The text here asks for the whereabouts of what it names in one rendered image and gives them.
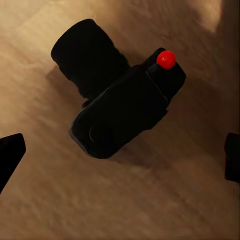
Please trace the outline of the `digital camera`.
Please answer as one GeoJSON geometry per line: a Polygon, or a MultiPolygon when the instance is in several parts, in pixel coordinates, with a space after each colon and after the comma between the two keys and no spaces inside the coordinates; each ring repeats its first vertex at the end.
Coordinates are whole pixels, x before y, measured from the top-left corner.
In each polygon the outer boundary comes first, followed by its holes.
{"type": "Polygon", "coordinates": [[[89,156],[109,159],[166,114],[186,75],[173,52],[158,48],[131,67],[93,19],[67,30],[51,57],[84,99],[68,133],[89,156]]]}

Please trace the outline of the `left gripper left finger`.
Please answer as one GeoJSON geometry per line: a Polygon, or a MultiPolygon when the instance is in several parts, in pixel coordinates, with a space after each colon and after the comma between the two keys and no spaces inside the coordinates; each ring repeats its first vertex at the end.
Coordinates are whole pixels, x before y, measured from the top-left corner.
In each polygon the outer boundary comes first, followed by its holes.
{"type": "Polygon", "coordinates": [[[21,133],[0,138],[0,193],[26,152],[21,133]]]}

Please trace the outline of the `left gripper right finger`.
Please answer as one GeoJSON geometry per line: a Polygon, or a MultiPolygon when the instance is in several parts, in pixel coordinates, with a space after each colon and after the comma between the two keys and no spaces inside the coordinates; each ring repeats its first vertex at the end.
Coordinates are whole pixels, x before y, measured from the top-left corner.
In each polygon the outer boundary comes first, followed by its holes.
{"type": "Polygon", "coordinates": [[[227,135],[224,151],[240,173],[240,135],[229,133],[227,135]]]}

